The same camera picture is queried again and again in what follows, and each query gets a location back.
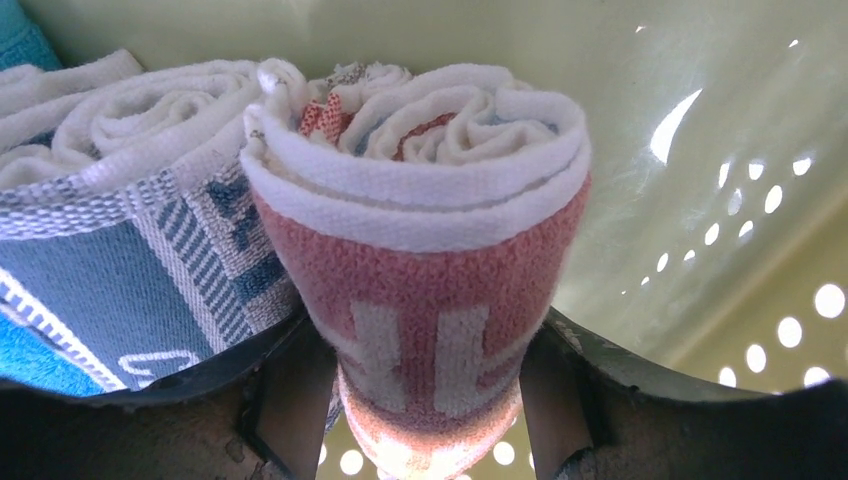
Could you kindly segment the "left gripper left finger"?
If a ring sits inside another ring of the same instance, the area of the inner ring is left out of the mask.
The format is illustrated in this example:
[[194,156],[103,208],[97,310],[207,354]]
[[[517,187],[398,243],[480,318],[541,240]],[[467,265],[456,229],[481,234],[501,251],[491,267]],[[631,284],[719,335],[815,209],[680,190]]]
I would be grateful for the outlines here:
[[336,358],[298,317],[150,387],[1,384],[5,479],[312,479]]

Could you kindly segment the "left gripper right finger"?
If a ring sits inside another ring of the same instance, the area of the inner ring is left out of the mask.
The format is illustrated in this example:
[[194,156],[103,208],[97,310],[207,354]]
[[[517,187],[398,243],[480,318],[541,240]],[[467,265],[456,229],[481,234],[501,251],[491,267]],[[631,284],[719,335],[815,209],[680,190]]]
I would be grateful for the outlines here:
[[695,378],[550,310],[520,386],[540,479],[843,479],[847,384],[780,395]]

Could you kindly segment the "green plastic basket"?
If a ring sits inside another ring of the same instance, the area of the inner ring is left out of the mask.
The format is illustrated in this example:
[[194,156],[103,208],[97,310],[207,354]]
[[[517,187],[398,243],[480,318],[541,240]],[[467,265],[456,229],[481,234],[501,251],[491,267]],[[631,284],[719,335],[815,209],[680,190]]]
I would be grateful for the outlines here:
[[847,5],[843,1],[28,1],[59,56],[153,69],[283,57],[498,64],[584,108],[593,189],[557,310],[722,392],[763,392],[780,438],[739,433],[697,470],[648,417],[618,477],[843,479]]

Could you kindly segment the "blue white patterned cloth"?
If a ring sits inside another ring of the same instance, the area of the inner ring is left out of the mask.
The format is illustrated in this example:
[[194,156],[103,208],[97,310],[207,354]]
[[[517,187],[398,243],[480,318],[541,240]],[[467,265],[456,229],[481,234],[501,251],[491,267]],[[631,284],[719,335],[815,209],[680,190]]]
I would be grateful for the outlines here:
[[144,72],[127,51],[1,75],[1,306],[103,392],[282,322],[296,290],[239,153],[253,61]]

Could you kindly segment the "beige rabbit print towel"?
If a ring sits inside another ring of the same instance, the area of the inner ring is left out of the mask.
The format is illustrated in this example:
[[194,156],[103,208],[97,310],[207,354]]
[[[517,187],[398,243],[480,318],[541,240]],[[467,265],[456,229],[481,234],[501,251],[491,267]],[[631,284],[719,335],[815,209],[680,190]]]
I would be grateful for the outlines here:
[[506,68],[270,59],[242,168],[364,454],[452,479],[503,436],[591,186],[582,109]]

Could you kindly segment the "blue towel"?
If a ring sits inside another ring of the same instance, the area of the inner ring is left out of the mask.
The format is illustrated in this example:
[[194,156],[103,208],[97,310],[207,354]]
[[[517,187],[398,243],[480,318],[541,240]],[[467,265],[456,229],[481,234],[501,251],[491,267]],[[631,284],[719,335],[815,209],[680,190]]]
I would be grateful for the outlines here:
[[[62,67],[41,29],[17,1],[1,3],[1,69],[34,65],[42,70]],[[38,388],[74,396],[100,394],[103,389],[78,367],[63,359],[28,329],[1,315],[1,375]]]

